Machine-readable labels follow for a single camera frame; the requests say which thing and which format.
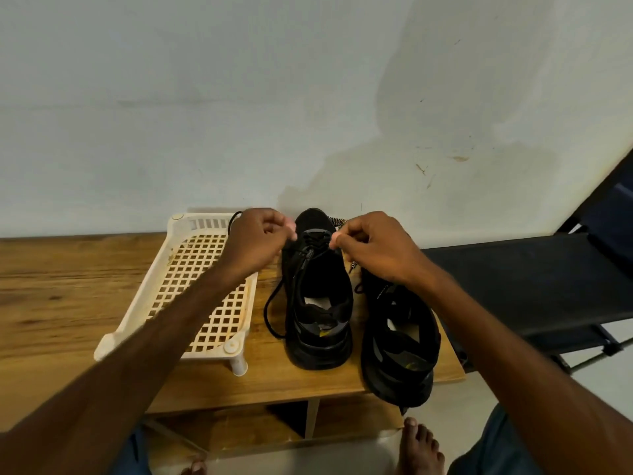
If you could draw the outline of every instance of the white tile floor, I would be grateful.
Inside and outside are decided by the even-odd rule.
[[[633,337],[633,320],[615,322],[605,327],[619,341]],[[573,366],[597,353],[597,349],[583,350],[566,355],[565,359]],[[583,369],[574,378],[633,419],[633,347]],[[450,463],[478,440],[495,404],[495,396],[481,376],[472,373],[463,383],[436,386],[429,401],[420,408],[412,408],[407,415],[416,417],[431,428]],[[393,472],[399,442],[400,433],[378,440],[208,460],[207,463],[212,475],[386,475]],[[179,475],[183,468],[183,465],[160,467],[154,469],[153,473]]]

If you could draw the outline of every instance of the shoe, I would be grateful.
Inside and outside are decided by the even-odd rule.
[[[329,248],[336,228],[318,208],[295,220],[297,240],[282,249],[282,281],[264,306],[264,321],[276,338],[284,338],[289,359],[306,370],[343,365],[352,352],[349,319],[352,285],[340,249]],[[286,335],[268,322],[268,304],[281,285],[286,289]]]
[[[361,368],[369,389],[406,410],[431,395],[441,337],[431,309],[402,285],[361,271],[369,317]]]

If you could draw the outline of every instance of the pant leg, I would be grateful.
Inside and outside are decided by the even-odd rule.
[[[497,405],[481,439],[451,464],[447,475],[543,475],[543,471]]]
[[[143,430],[136,427],[110,467],[108,475],[152,475],[147,462]]]

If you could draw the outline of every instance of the bare foot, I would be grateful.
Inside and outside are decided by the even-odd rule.
[[[190,468],[181,471],[180,475],[206,475],[206,465],[204,462],[194,462]]]
[[[418,425],[414,418],[405,420],[400,440],[398,475],[444,475],[444,454],[433,432]]]

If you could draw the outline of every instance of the white plastic tray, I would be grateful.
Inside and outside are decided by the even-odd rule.
[[[179,213],[167,224],[167,237],[130,308],[114,333],[104,335],[94,351],[100,360],[182,293],[222,253],[232,213]],[[230,360],[233,373],[244,375],[244,340],[251,327],[257,273],[245,279],[209,313],[183,359]]]

